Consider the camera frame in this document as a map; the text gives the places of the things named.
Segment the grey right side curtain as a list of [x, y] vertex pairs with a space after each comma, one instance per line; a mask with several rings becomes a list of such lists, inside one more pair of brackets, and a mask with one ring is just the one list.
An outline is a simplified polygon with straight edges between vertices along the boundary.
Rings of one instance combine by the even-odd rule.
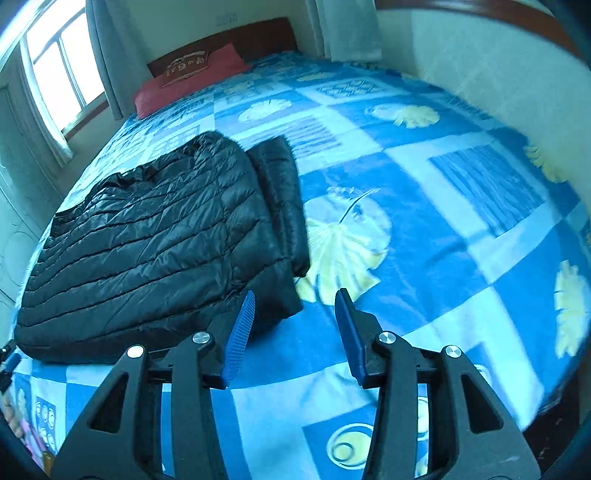
[[311, 0], [305, 7], [322, 57], [338, 62], [381, 61], [383, 41], [374, 0]]

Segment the bright bedroom window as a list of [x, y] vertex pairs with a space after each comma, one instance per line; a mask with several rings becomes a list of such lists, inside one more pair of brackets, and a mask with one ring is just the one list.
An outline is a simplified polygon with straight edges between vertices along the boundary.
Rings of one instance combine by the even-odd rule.
[[24, 59], [32, 67], [30, 84], [58, 131], [69, 135], [106, 95], [92, 52], [85, 3], [52, 1], [23, 37]]

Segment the grey curtain by headboard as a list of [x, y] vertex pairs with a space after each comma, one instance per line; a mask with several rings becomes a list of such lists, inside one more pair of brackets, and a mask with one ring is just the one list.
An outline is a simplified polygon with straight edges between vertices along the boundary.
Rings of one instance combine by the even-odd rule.
[[152, 78], [144, 48], [126, 1], [85, 2], [90, 43], [108, 105], [115, 120], [135, 111], [134, 98]]

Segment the small embroidered brown cushion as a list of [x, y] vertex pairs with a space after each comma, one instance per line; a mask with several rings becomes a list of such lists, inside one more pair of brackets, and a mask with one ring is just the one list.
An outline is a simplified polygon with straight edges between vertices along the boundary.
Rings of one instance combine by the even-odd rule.
[[208, 68], [208, 53], [204, 50], [191, 52], [173, 60], [161, 75], [160, 87], [167, 87], [190, 78]]

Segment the black puffer jacket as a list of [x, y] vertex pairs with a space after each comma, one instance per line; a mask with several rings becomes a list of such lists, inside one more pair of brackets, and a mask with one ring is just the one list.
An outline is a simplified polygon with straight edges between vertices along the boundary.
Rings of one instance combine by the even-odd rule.
[[205, 132], [53, 217], [14, 338], [41, 362], [112, 363], [235, 319], [248, 292], [259, 335], [301, 311], [294, 281], [310, 265], [287, 139], [243, 149]]

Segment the red pillow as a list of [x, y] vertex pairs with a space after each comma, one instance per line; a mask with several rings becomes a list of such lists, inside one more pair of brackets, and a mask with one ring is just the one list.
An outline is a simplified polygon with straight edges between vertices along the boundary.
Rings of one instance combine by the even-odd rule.
[[146, 81], [134, 97], [136, 116], [143, 119], [177, 100], [217, 82], [245, 73], [250, 66], [232, 44], [208, 53], [208, 68], [185, 80], [161, 88], [161, 75]]

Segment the white window curtain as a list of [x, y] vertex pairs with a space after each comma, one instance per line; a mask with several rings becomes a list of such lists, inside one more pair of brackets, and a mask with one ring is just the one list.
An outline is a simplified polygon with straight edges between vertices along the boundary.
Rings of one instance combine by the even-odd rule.
[[56, 163], [60, 167], [64, 167], [72, 160], [74, 152], [69, 147], [63, 133], [58, 129], [55, 121], [50, 115], [45, 101], [43, 100], [34, 74], [26, 36], [21, 38], [19, 48], [22, 62], [21, 77], [27, 84], [27, 99], [33, 111], [33, 116], [41, 135], [55, 158]]

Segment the dark wooden headboard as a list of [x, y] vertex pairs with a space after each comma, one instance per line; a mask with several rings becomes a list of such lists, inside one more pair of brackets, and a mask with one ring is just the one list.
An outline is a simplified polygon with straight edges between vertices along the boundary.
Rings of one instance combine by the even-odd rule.
[[257, 21], [224, 30], [177, 48], [147, 64], [153, 77], [161, 75], [176, 58], [194, 51], [212, 52], [232, 44], [242, 59], [253, 61], [283, 51], [297, 51], [297, 40], [287, 17]]

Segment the glass wardrobe door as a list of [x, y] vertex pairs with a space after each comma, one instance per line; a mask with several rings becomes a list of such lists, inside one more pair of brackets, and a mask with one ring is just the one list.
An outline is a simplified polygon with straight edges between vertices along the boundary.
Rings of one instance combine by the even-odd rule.
[[11, 338], [30, 260], [61, 198], [35, 160], [1, 88], [1, 341]]

